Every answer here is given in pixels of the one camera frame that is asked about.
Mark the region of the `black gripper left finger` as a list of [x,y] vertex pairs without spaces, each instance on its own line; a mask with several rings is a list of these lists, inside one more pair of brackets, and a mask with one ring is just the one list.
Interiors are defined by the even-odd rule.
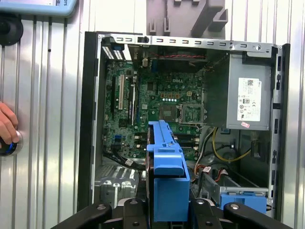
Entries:
[[147,229],[146,204],[141,199],[130,198],[116,208],[107,203],[87,206],[54,229]]

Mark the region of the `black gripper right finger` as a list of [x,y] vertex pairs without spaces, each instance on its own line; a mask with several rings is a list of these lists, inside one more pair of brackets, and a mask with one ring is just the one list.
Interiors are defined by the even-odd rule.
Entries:
[[221,210],[207,199],[196,198],[190,202],[190,228],[289,229],[290,227],[242,203],[230,202]]

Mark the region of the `person's hand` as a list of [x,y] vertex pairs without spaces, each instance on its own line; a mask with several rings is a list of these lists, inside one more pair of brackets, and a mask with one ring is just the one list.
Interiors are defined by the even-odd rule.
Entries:
[[19,142],[17,135],[18,119],[11,109],[0,103],[0,137],[8,145]]

